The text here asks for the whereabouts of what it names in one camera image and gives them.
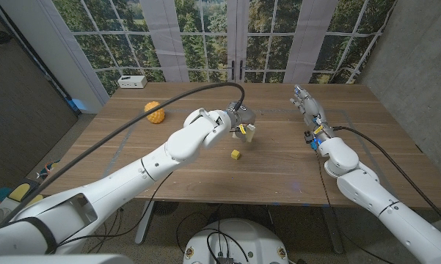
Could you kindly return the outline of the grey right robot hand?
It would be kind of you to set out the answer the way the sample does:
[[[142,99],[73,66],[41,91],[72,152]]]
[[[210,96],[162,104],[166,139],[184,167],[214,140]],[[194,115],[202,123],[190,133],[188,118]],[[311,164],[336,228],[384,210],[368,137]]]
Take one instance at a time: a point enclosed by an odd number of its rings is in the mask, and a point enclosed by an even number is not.
[[[298,108],[310,134],[319,142],[335,137],[333,129],[327,122],[322,105],[305,88],[296,84],[294,98],[291,98],[290,102]]]

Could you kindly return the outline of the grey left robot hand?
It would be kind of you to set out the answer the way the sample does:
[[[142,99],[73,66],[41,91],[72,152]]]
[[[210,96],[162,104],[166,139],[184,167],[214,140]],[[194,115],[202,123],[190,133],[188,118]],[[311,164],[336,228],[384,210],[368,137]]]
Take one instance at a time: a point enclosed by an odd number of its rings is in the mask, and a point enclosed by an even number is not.
[[[226,109],[231,120],[230,131],[233,132],[233,138],[250,143],[256,131],[256,114],[244,105],[235,109],[235,105],[235,102],[230,102]]]

